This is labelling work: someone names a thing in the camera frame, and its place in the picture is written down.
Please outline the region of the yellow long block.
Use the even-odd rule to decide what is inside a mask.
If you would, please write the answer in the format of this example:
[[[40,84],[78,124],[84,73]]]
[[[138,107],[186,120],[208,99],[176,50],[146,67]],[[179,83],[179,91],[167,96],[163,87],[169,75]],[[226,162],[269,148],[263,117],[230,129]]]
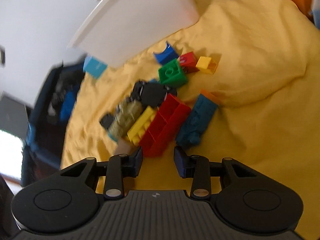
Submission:
[[[137,146],[139,144],[146,130],[155,118],[156,113],[157,111],[155,109],[148,106],[133,124],[133,126],[129,129],[127,132],[127,137],[133,145]]]

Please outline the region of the olive camouflage toy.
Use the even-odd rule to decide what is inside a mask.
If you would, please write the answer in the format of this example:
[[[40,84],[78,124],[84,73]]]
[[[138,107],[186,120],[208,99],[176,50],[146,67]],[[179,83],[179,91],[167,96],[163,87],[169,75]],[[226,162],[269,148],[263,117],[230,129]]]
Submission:
[[[138,100],[125,98],[116,106],[114,114],[106,113],[99,121],[107,135],[115,142],[125,136],[143,112]]]

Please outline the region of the large red block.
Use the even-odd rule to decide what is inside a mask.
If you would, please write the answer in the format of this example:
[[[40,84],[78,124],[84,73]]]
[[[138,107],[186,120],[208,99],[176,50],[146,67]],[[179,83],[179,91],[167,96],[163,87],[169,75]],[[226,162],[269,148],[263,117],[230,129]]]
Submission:
[[[143,156],[160,157],[175,139],[190,113],[189,106],[178,97],[168,94],[139,142]]]

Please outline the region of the teal long block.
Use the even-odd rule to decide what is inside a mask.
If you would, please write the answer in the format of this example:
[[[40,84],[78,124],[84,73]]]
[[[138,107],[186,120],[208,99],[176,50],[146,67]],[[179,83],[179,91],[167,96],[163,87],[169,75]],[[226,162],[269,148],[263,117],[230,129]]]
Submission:
[[[183,148],[198,145],[219,104],[220,101],[214,94],[202,89],[191,113],[176,136],[176,144]]]

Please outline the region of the green square block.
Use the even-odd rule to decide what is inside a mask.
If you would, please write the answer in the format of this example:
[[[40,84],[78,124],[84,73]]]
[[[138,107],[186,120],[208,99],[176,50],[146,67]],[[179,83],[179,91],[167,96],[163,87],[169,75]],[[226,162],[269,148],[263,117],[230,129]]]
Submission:
[[[159,82],[162,85],[178,88],[188,82],[183,69],[180,67],[178,59],[174,59],[159,68]]]

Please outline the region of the yellow small block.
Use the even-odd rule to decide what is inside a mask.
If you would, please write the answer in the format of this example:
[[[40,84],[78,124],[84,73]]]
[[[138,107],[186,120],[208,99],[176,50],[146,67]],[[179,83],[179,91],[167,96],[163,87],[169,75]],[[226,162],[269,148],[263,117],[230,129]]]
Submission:
[[[211,57],[201,56],[196,64],[196,68],[206,74],[214,74],[218,64]]]

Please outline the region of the red printed cube block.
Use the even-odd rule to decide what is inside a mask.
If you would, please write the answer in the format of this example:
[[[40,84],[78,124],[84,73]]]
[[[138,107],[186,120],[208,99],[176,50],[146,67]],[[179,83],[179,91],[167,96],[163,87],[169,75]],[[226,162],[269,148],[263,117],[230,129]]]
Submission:
[[[182,54],[179,59],[179,64],[185,74],[198,72],[199,69],[196,67],[198,59],[193,51]]]

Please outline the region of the blue arch block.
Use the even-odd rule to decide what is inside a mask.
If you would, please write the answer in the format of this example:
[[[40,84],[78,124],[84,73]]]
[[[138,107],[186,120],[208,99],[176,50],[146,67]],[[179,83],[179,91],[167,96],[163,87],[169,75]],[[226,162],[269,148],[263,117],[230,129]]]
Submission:
[[[153,56],[160,65],[165,65],[180,57],[168,41],[166,42],[166,48],[161,53],[153,53]]]

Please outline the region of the dark blue bag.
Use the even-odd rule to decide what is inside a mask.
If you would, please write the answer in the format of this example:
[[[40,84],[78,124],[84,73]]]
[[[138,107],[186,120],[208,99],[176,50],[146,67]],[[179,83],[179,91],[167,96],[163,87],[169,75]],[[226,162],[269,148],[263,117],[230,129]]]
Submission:
[[[28,186],[60,169],[67,121],[60,120],[68,91],[79,90],[84,79],[84,61],[54,67],[40,89],[28,117],[23,147],[21,186]]]

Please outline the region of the cyan cardboard box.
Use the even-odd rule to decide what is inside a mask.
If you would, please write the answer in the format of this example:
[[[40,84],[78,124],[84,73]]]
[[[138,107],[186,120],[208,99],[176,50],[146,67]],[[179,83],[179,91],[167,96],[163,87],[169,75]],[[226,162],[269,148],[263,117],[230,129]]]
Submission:
[[[107,69],[107,64],[97,60],[95,57],[86,56],[84,60],[83,72],[88,73],[93,78],[98,79]]]

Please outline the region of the white plastic bin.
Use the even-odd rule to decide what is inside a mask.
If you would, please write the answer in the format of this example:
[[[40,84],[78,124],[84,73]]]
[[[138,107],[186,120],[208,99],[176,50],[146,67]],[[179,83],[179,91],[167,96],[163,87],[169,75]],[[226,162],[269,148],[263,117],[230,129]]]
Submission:
[[[198,20],[193,0],[101,0],[80,25],[69,46],[118,68]]]

